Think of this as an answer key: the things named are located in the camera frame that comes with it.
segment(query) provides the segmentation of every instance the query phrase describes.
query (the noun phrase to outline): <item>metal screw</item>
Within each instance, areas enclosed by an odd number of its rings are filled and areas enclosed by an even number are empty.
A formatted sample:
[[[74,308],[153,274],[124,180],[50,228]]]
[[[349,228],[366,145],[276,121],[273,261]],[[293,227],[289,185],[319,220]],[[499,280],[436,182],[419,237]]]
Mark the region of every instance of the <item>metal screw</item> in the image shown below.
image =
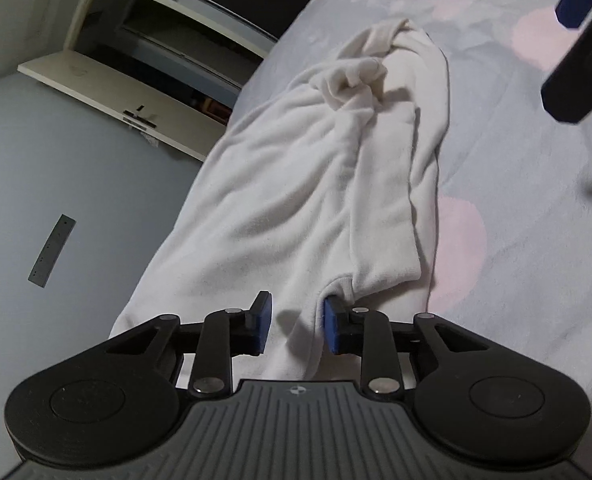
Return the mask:
[[[379,377],[369,381],[369,389],[375,394],[392,394],[400,389],[400,383],[389,377]]]
[[[217,377],[204,377],[193,383],[193,389],[199,394],[217,394],[224,387],[223,381]]]

